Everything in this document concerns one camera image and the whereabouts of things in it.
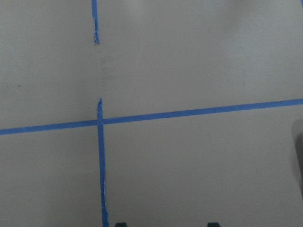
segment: vertical tape strip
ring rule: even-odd
[[[102,226],[108,227],[108,213],[106,209],[105,192],[105,147],[104,147],[104,129],[103,129],[103,110],[102,99],[98,103],[97,113],[98,143],[99,143],[99,165],[100,165],[100,187],[101,187],[101,211]]]
[[[95,22],[95,43],[99,43],[99,27],[98,27],[98,7],[97,7],[97,0],[91,0],[91,9],[93,14],[93,19]]]

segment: blue painter's tape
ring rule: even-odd
[[[91,9],[92,15],[95,23],[95,43],[99,43],[99,27],[98,27],[98,7],[97,7],[97,0],[91,0]]]
[[[136,121],[156,120],[163,118],[214,114],[214,113],[216,114],[216,113],[224,113],[224,112],[232,112],[232,111],[265,109],[265,108],[274,108],[274,107],[283,107],[283,106],[292,106],[292,105],[303,105],[303,99],[286,100],[280,102],[231,105],[231,106],[212,107],[205,109],[184,110],[184,111],[156,113],[156,114],[152,113],[152,114],[135,115],[128,117],[107,118],[107,119],[103,119],[103,124],[104,125],[117,124],[124,122],[136,122]],[[12,129],[0,129],[0,136],[9,135],[9,134],[35,132],[35,131],[50,131],[50,130],[60,130],[60,129],[81,128],[81,127],[89,127],[89,126],[97,126],[97,120],[38,125],[38,126],[29,126],[29,127],[21,127],[21,128],[12,128]]]
[[[108,227],[108,213],[107,213],[106,201],[105,201],[105,199],[106,199],[105,177],[106,176],[105,176],[105,146],[104,146],[102,99],[100,99],[100,101],[98,103],[97,126],[98,126],[98,143],[99,143],[102,226]]]
[[[18,133],[35,132],[35,131],[72,129],[72,128],[89,127],[89,126],[96,126],[96,125],[97,125],[97,120],[38,125],[38,126],[21,127],[21,128],[13,128],[13,129],[1,129],[0,135],[18,134]]]
[[[144,115],[135,115],[128,117],[117,117],[117,118],[107,118],[103,120],[104,124],[117,124],[124,122],[137,122],[137,121],[147,121],[163,118],[172,118],[172,117],[184,117],[184,116],[193,116],[193,115],[203,115],[203,114],[216,114],[223,112],[232,112],[232,111],[243,111],[243,110],[254,110],[254,109],[265,109],[265,108],[274,108],[290,105],[303,105],[303,99],[294,99],[280,102],[267,102],[267,103],[255,103],[255,104],[243,104],[243,105],[230,105],[222,107],[212,107],[205,109],[195,109],[195,110],[184,110],[184,111],[175,111],[175,112],[166,112],[166,113],[152,113]]]

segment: white surface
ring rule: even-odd
[[[303,98],[303,9],[299,0],[98,0],[100,45],[93,43],[90,0],[0,0],[0,5],[1,129],[96,119],[100,97],[106,118]],[[107,203],[111,224],[116,220],[143,223],[145,217],[154,217],[161,227],[174,220],[196,223],[203,216],[203,221],[222,221],[223,226],[244,223],[255,227],[257,221],[257,226],[265,223],[284,227],[287,221],[294,227],[302,226],[300,186],[291,176],[293,165],[286,165],[287,158],[295,154],[289,150],[294,146],[290,127],[300,118],[300,108],[205,116],[202,119],[209,121],[202,120],[198,125],[192,118],[135,123],[141,133],[133,129],[128,134],[126,130],[133,127],[127,128],[128,124],[108,126]],[[238,116],[241,122],[234,124]],[[159,132],[156,127],[162,124]],[[191,137],[181,133],[180,124],[186,129],[191,125],[189,135],[196,133]],[[0,137],[0,226],[100,225],[95,130]],[[129,140],[120,140],[123,135]],[[150,137],[163,142],[150,144]],[[81,145],[82,138],[92,141]],[[176,142],[175,147],[169,141]],[[88,159],[80,148],[89,150]],[[171,160],[164,163],[163,157],[152,157],[142,152],[143,148],[166,151]],[[197,156],[176,156],[181,148]],[[218,157],[216,151],[230,155]],[[254,153],[246,156],[243,151]],[[202,175],[209,183],[207,192],[202,197],[198,197],[198,189],[186,191],[189,189],[179,187],[172,192],[175,188],[170,183],[179,174],[187,176],[178,162],[186,164],[198,177],[198,181],[186,179],[180,186],[201,186],[198,170],[204,154],[222,168],[218,172],[206,169],[207,174]],[[126,183],[130,176],[121,177],[122,158],[133,163],[125,165],[125,173],[141,178],[141,189],[150,191],[124,198],[120,188],[113,188],[115,183]],[[147,172],[151,166],[141,162],[150,158],[151,163],[160,163],[158,175]],[[202,161],[204,169],[212,167],[212,163]],[[257,171],[250,162],[264,168],[269,162],[269,166]],[[84,166],[78,169],[76,164]],[[229,169],[227,164],[236,168]],[[175,167],[171,175],[165,172]],[[231,174],[231,182],[229,175],[221,175],[224,171]],[[257,174],[251,181],[245,178],[254,171]],[[150,175],[154,177],[153,187]],[[213,190],[211,186],[217,183],[224,184],[227,197],[220,194],[222,189]],[[233,191],[231,183],[239,191]],[[61,187],[63,194],[56,193]],[[244,194],[246,189],[257,193]],[[198,199],[183,198],[184,191]],[[154,192],[160,193],[162,207],[149,197]],[[223,201],[219,209],[214,207],[219,201],[213,203],[216,195]],[[119,207],[119,198],[125,203],[131,201],[128,211]],[[142,209],[146,200],[152,201]],[[174,201],[176,210],[167,201]],[[253,206],[246,206],[251,201]],[[181,206],[193,213],[181,217],[177,209]]]
[[[97,129],[0,137],[0,226],[101,226]]]
[[[292,136],[302,111],[297,106],[107,125],[110,226],[302,226]]]

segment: black object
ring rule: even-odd
[[[127,227],[127,224],[125,222],[116,223],[115,227]]]
[[[207,227],[220,227],[220,224],[217,222],[209,222],[207,224]]]

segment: concrete floor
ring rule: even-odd
[[[303,98],[299,0],[1,0],[0,128]],[[303,223],[302,106],[105,127],[110,226]],[[101,225],[97,129],[0,137],[0,226]]]

